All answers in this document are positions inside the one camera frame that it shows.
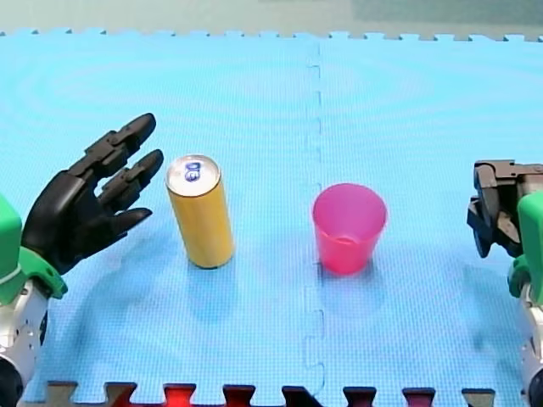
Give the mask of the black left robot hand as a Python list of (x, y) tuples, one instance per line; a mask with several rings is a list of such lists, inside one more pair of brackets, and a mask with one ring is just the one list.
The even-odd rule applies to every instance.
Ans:
[(59, 274), (110, 247), (152, 215), (135, 207), (164, 161), (161, 150), (128, 160), (156, 127), (155, 116), (138, 116), (108, 131), (70, 168), (61, 170), (39, 194), (27, 216), (22, 245)]

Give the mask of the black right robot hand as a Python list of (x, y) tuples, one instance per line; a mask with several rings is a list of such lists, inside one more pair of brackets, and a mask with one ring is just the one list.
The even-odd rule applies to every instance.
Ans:
[(476, 195), (467, 207), (467, 224), (480, 257), (487, 257), (493, 244), (513, 258), (523, 254), (518, 203), (542, 190), (542, 165), (479, 160), (473, 165), (473, 186)]

